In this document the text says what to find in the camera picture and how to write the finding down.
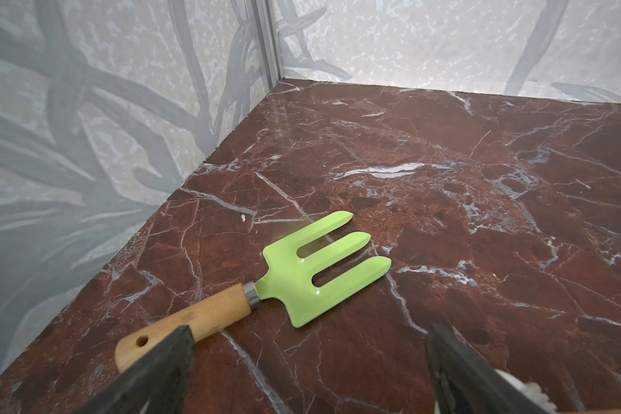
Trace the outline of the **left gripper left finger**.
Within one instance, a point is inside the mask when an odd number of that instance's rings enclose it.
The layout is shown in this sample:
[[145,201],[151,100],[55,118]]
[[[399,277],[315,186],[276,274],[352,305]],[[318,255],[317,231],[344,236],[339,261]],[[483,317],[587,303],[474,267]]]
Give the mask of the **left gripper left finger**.
[[191,329],[175,329],[77,413],[181,413],[195,341]]

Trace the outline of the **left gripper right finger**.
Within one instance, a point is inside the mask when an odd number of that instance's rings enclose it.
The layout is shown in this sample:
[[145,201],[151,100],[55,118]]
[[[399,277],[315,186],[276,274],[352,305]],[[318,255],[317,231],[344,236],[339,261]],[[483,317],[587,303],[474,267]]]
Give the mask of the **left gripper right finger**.
[[452,331],[434,324],[425,349],[440,413],[544,413]]

